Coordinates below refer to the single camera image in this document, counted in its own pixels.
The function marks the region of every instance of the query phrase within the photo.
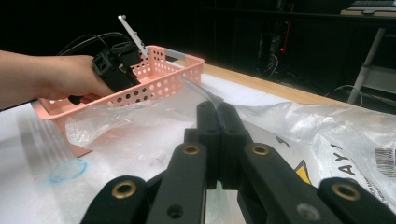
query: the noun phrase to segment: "plastic bag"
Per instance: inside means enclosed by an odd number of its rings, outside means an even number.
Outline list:
[[[274,147],[307,183],[340,176],[396,213],[396,117],[355,106],[238,106],[255,142]]]

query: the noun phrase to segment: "cable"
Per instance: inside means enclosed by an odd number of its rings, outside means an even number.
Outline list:
[[[356,90],[356,91],[359,93],[359,96],[361,97],[361,104],[360,104],[359,106],[361,107],[361,106],[363,105],[363,95],[361,94],[361,91],[358,90],[357,88],[355,88],[354,86],[352,86],[352,85],[344,85],[344,86],[340,86],[340,87],[335,88],[333,91],[341,90],[341,89],[343,89],[344,87],[350,87],[350,88]]]
[[[86,37],[89,37],[89,36],[91,36],[91,38],[89,38],[89,39],[87,39],[85,41],[82,41],[79,44],[76,44],[74,47],[70,48],[72,45],[74,45],[80,39],[86,38]],[[105,48],[109,49],[109,46],[104,41],[104,38],[108,38],[108,37],[122,37],[126,41],[129,41],[129,38],[126,35],[124,35],[122,33],[118,33],[118,32],[105,33],[105,34],[102,34],[102,35],[83,35],[83,36],[80,36],[80,37],[76,38],[72,42],[70,42],[57,55],[58,56],[60,56],[60,55],[70,55],[73,52],[75,52],[75,51],[77,51],[79,49],[82,49],[83,47],[88,46],[89,44],[91,44],[91,43],[93,43],[93,42],[95,42],[97,40],[100,40],[103,43],[103,45],[105,46]]]
[[[271,72],[271,74],[270,74],[268,77],[271,77],[271,76],[274,74],[274,72],[275,72],[275,70],[276,70],[276,68],[277,68],[277,65],[279,64],[279,60],[277,59],[277,57],[275,56],[275,54],[271,54],[271,56],[274,57],[274,59],[276,60],[276,63],[275,63],[275,68],[273,69],[273,71]]]

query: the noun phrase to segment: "metal stand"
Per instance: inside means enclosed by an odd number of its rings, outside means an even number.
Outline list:
[[[354,88],[347,99],[349,104],[355,103],[356,97],[361,90],[361,86],[364,84],[364,81],[367,78],[376,50],[378,49],[379,43],[381,43],[381,39],[384,36],[385,31],[385,28],[379,28],[378,32],[376,33],[373,45],[370,47],[370,51],[367,54],[366,60],[361,66],[361,70],[359,71],[358,77],[356,78],[355,85],[353,86]]]

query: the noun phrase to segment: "table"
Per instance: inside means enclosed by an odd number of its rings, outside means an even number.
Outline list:
[[[203,87],[231,104],[343,104],[210,64],[204,71]],[[120,175],[147,179],[165,168],[161,163],[167,158],[148,158],[146,165],[134,166],[139,159],[128,158],[126,151],[98,150],[77,159],[52,122],[39,119],[30,105],[0,113],[0,123],[0,223],[79,223],[109,180]],[[176,144],[182,141],[178,133],[165,137]],[[207,201],[236,209],[236,203],[224,201],[220,193],[225,192],[208,193]],[[234,197],[234,192],[226,194]],[[243,222],[238,212],[228,218],[227,223]]]

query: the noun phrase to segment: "perforated basket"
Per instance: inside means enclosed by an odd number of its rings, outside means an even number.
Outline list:
[[[158,46],[148,46],[148,58],[141,57],[141,63],[132,67],[141,84],[119,91],[89,104],[73,105],[68,100],[50,101],[38,99],[32,107],[41,119],[50,119],[69,145],[76,157],[81,157],[89,149],[77,147],[67,140],[65,122],[90,105],[122,106],[146,100],[157,100],[178,92],[182,87],[180,76],[200,85],[204,60]]]

